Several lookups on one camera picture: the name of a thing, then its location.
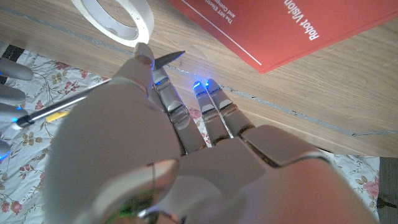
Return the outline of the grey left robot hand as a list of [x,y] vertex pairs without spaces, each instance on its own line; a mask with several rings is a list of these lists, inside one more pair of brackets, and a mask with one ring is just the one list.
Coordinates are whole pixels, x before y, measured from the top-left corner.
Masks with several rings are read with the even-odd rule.
[[61,124],[46,166],[47,223],[375,223],[311,144],[255,126],[214,80],[194,93],[206,144],[139,43]]

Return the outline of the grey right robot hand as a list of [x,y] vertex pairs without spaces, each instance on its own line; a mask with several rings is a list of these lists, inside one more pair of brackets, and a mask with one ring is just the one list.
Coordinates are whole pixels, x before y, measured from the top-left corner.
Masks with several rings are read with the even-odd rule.
[[[20,80],[32,80],[33,71],[21,64],[1,58],[1,76],[16,78]],[[11,124],[19,117],[27,115],[23,109],[17,109],[11,103],[22,103],[25,100],[25,93],[19,89],[1,84],[1,122]]]

